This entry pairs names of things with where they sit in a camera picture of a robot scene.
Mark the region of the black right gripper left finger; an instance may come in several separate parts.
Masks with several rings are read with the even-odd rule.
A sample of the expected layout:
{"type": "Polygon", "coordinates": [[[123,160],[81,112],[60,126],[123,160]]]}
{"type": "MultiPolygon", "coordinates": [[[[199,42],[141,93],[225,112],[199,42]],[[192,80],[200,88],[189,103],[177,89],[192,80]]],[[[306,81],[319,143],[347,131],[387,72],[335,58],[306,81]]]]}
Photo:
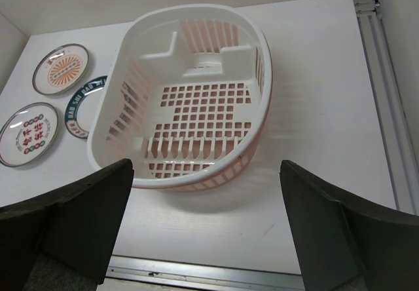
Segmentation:
{"type": "Polygon", "coordinates": [[[119,160],[76,182],[1,207],[2,290],[96,290],[134,179],[119,160]]]}

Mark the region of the plate with red characters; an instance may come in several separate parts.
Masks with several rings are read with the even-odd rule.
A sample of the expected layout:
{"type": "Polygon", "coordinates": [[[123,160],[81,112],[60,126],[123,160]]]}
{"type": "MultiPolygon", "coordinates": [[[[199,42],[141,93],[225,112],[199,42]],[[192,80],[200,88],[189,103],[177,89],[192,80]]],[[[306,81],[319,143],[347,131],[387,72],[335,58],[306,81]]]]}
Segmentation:
{"type": "Polygon", "coordinates": [[[41,157],[55,140],[59,124],[56,108],[46,102],[19,109],[1,129],[1,164],[16,168],[41,157]]]}

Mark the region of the plate with orange sunburst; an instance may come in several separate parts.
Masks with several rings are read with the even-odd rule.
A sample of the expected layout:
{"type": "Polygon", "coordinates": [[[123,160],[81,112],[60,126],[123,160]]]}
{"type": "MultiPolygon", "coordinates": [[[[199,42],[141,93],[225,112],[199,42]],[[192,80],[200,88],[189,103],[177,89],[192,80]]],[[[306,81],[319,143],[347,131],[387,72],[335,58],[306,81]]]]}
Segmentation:
{"type": "Polygon", "coordinates": [[[82,79],[89,63],[90,53],[83,45],[69,43],[55,48],[35,68],[33,89],[45,96],[61,94],[82,79]]]}

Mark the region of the plate with green rim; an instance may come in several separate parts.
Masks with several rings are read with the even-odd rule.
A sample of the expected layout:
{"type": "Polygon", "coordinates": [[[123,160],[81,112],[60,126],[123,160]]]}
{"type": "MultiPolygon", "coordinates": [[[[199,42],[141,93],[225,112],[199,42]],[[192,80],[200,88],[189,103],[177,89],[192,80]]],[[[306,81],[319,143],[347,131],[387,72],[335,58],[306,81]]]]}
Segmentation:
{"type": "Polygon", "coordinates": [[[74,137],[86,140],[98,109],[100,91],[104,88],[107,76],[96,77],[85,83],[74,93],[64,113],[65,127],[74,137]]]}

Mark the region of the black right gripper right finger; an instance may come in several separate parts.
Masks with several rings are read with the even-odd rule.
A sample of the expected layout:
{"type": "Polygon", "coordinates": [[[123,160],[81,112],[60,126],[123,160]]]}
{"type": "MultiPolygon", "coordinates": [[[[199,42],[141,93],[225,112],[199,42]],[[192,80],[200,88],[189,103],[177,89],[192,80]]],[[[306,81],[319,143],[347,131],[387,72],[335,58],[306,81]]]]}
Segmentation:
{"type": "Polygon", "coordinates": [[[417,290],[418,217],[284,160],[280,183],[306,290],[417,290]]]}

